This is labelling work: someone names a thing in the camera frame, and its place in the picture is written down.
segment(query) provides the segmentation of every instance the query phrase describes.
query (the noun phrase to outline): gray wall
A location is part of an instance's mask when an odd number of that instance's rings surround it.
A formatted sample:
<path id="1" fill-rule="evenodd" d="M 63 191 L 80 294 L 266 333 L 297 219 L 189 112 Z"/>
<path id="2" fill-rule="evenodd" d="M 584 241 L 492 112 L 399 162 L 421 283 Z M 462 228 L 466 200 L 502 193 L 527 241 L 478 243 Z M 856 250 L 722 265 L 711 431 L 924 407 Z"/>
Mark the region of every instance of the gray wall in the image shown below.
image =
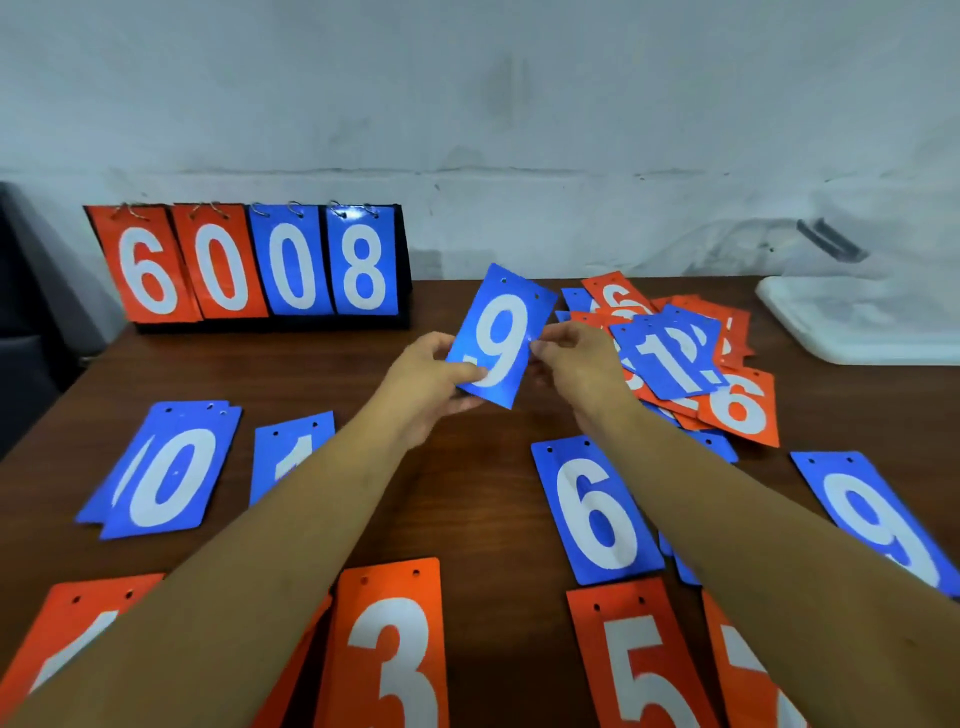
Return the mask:
<path id="1" fill-rule="evenodd" d="M 921 258 L 960 230 L 955 0 L 17 5 L 0 175 L 79 350 L 123 323 L 84 204 L 400 202 L 420 278 L 806 270 L 817 214 Z"/>

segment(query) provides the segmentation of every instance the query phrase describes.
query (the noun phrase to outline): number 9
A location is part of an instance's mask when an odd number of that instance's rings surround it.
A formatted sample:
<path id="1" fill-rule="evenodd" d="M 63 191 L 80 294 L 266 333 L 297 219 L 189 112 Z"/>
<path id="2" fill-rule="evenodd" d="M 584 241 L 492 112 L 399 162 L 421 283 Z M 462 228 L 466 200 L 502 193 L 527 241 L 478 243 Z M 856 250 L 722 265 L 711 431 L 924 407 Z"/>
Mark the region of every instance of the number 9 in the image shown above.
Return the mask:
<path id="1" fill-rule="evenodd" d="M 886 554 L 888 559 L 900 564 L 931 587 L 936 587 L 940 583 L 937 565 L 926 550 L 924 542 L 913 532 L 903 516 L 868 483 L 846 473 L 830 473 L 824 478 L 824 491 L 830 505 L 836 510 L 837 516 L 863 538 L 880 546 L 888 546 L 894 541 L 900 542 L 906 553 L 907 563 L 901 564 L 889 553 Z M 866 500 L 879 522 L 870 523 L 857 513 L 850 503 L 849 493 L 856 493 Z"/>
<path id="2" fill-rule="evenodd" d="M 509 311 L 510 332 L 503 341 L 493 341 L 492 328 L 496 317 Z M 497 356 L 496 363 L 480 381 L 473 382 L 478 387 L 493 387 L 503 381 L 503 378 L 514 366 L 516 356 L 523 346 L 523 339 L 527 332 L 527 306 L 519 296 L 512 293 L 503 293 L 490 301 L 480 314 L 477 322 L 476 339 L 480 351 L 487 356 Z M 464 356 L 464 361 L 476 364 L 476 357 Z"/>

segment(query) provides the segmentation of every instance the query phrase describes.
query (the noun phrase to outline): blue number card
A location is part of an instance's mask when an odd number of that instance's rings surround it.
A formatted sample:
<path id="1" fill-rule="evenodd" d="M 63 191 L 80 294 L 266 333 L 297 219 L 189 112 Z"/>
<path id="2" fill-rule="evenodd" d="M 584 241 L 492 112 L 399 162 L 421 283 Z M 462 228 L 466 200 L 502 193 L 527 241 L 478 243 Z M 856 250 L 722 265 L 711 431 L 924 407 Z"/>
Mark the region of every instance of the blue number card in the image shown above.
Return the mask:
<path id="1" fill-rule="evenodd" d="M 627 357 L 636 373 L 661 400 L 679 400 L 703 395 L 717 387 L 710 384 L 684 355 L 665 328 L 669 320 L 662 314 L 635 316 L 629 324 L 610 327 L 620 345 L 620 356 Z"/>
<path id="2" fill-rule="evenodd" d="M 664 306 L 660 316 L 670 321 L 665 330 L 680 344 L 681 352 L 693 369 L 714 385 L 714 390 L 728 386 L 730 383 L 713 361 L 717 339 L 720 338 L 720 322 L 672 304 Z"/>
<path id="3" fill-rule="evenodd" d="M 253 247 L 270 309 L 277 316 L 330 316 L 320 209 L 316 205 L 247 208 Z"/>
<path id="4" fill-rule="evenodd" d="M 394 209 L 340 205 L 326 209 L 330 279 L 337 313 L 396 316 Z"/>
<path id="5" fill-rule="evenodd" d="M 581 435 L 531 450 L 578 584 L 663 568 L 634 499 L 600 448 Z"/>
<path id="6" fill-rule="evenodd" d="M 480 284 L 447 361 L 468 361 L 487 375 L 460 388 L 510 409 L 557 294 L 495 263 Z"/>
<path id="7" fill-rule="evenodd" d="M 195 528 L 227 459 L 240 407 L 205 407 L 152 428 L 109 512 L 101 539 Z"/>
<path id="8" fill-rule="evenodd" d="M 250 505 L 336 433 L 333 412 L 258 427 L 253 433 Z"/>
<path id="9" fill-rule="evenodd" d="M 600 307 L 586 288 L 561 288 L 566 307 L 571 311 L 586 311 L 590 313 Z"/>
<path id="10" fill-rule="evenodd" d="M 947 596 L 960 573 L 861 452 L 791 452 L 840 528 Z"/>
<path id="11" fill-rule="evenodd" d="M 703 586 L 696 574 L 693 573 L 693 571 L 690 570 L 690 567 L 684 563 L 684 560 L 674 553 L 673 547 L 670 545 L 670 542 L 666 540 L 666 537 L 663 535 L 663 533 L 658 532 L 657 535 L 658 539 L 660 540 L 660 551 L 664 556 L 672 556 L 673 560 L 677 562 L 677 575 L 680 577 L 680 580 L 685 584 L 689 584 L 691 587 Z"/>
<path id="12" fill-rule="evenodd" d="M 227 406 L 229 406 L 229 402 L 225 400 L 159 401 L 152 405 L 126 451 L 117 460 L 107 478 L 93 493 L 90 500 L 86 502 L 74 521 L 77 523 L 100 524 L 107 522 L 107 516 L 109 516 L 110 509 L 116 502 L 118 491 L 126 486 L 127 481 L 133 475 L 133 471 L 146 454 L 146 448 L 153 442 L 156 429 L 162 422 L 176 421 L 191 413 L 214 408 L 220 410 Z"/>

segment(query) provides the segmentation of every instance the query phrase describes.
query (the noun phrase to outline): table surface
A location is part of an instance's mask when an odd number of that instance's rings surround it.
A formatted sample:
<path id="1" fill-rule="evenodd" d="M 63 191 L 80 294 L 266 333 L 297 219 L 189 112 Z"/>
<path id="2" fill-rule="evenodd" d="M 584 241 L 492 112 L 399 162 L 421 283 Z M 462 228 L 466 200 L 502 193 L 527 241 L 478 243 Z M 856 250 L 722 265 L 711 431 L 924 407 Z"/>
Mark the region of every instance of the table surface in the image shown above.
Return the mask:
<path id="1" fill-rule="evenodd" d="M 757 355 L 747 363 L 777 378 L 782 447 L 736 440 L 738 467 L 826 516 L 788 453 L 861 450 L 960 563 L 960 369 L 820 361 L 756 298 L 756 281 L 635 281 L 652 298 L 695 292 L 752 312 Z M 558 291 L 577 284 L 542 282 Z M 0 667 L 53 584 L 174 569 L 247 507 L 255 427 L 328 409 L 344 424 L 409 341 L 433 329 L 458 330 L 478 285 L 415 283 L 411 331 L 141 336 L 126 330 L 0 463 Z M 203 525 L 101 542 L 96 527 L 73 523 L 153 402 L 202 399 L 244 408 Z M 512 411 L 487 404 L 441 422 L 404 460 L 348 560 L 347 566 L 361 566 L 440 558 L 452 726 L 596 725 L 564 596 L 577 583 L 530 453 L 531 443 L 577 433 L 569 409 L 529 382 Z M 699 592 L 680 584 L 672 562 L 663 579 L 723 722 Z M 286 726 L 312 725 L 323 631 Z"/>

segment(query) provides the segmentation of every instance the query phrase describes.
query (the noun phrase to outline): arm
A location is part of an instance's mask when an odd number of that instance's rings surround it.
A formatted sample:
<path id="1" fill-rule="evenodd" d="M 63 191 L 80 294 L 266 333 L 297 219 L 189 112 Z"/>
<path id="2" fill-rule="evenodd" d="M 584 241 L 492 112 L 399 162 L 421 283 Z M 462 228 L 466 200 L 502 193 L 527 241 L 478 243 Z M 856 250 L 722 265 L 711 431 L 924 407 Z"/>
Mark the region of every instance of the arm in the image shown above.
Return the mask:
<path id="1" fill-rule="evenodd" d="M 8 723 L 247 728 L 360 538 L 407 449 L 471 409 L 485 371 L 411 344 L 356 417 L 69 665 Z"/>
<path id="2" fill-rule="evenodd" d="M 960 724 L 960 609 L 639 405 L 609 336 L 534 342 L 577 422 L 814 726 Z"/>

